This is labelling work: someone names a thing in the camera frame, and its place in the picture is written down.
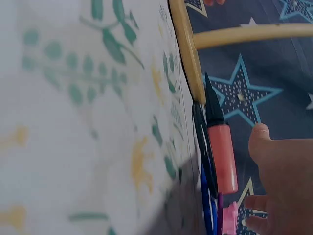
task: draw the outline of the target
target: child's hand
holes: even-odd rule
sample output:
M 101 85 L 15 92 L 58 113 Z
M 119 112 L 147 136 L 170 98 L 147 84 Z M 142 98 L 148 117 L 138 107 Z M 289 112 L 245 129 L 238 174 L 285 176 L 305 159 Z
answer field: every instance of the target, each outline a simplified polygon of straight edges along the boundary
M 260 235 L 313 234 L 313 139 L 272 141 L 268 127 L 256 125 L 249 151 L 267 195 L 252 195 L 245 207 L 268 213 L 246 225 Z
M 223 5 L 225 3 L 226 0 L 216 0 L 216 2 L 219 5 Z M 204 0 L 204 4 L 208 5 L 208 6 L 213 6 L 214 5 L 215 0 Z

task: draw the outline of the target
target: marker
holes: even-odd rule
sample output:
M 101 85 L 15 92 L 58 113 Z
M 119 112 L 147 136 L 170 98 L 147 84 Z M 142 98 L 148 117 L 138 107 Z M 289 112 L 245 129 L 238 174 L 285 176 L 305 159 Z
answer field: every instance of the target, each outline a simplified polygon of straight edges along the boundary
M 223 234 L 223 194 L 219 193 L 217 200 L 217 235 Z
M 219 100 L 207 73 L 205 73 L 205 84 L 206 124 L 215 162 L 218 192 L 235 193 L 238 190 L 238 183 L 230 128 L 224 120 Z

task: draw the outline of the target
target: white star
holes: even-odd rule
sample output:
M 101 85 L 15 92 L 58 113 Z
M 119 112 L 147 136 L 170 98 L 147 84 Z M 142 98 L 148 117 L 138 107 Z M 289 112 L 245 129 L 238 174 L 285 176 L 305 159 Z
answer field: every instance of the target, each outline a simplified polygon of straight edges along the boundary
M 251 17 L 249 23 L 241 23 L 240 26 L 241 27 L 250 27 L 250 26 L 256 26 L 256 22 L 254 21 L 254 19 Z
M 244 198 L 246 195 L 254 195 L 254 190 L 253 190 L 253 183 L 252 183 L 252 178 L 250 177 L 248 180 L 248 183 L 246 184 L 245 189 L 243 190 L 243 193 L 241 194 L 237 204 L 238 207 L 243 203 Z M 252 210 L 253 213 L 259 213 L 259 214 L 267 214 L 266 212 L 258 211 L 258 210 Z
M 307 106 L 306 110 L 313 109 L 313 94 L 308 93 L 311 103 Z

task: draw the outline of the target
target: wooden rod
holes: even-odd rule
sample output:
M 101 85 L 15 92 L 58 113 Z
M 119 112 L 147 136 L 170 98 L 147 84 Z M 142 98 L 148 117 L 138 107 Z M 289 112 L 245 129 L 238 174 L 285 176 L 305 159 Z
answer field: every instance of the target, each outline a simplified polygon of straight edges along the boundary
M 194 33 L 184 0 L 169 0 L 179 51 L 185 68 L 191 95 L 195 101 L 205 104 L 205 92 L 198 51 L 194 45 Z
M 313 24 L 262 24 L 213 30 L 193 36 L 196 49 L 290 37 L 313 37 Z

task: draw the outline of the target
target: blue star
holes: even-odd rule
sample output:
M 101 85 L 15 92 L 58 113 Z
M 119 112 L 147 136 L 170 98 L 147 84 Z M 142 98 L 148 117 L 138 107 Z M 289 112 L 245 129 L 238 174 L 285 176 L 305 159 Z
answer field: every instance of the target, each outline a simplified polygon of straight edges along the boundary
M 257 105 L 279 94 L 282 89 L 250 85 L 244 61 L 239 55 L 230 80 L 209 76 L 213 89 L 220 97 L 225 119 L 240 115 L 252 127 L 261 122 Z
M 308 22 L 313 23 L 313 3 L 304 0 L 279 0 L 284 4 L 283 10 L 280 14 L 281 20 L 288 19 L 295 15 L 301 15 Z

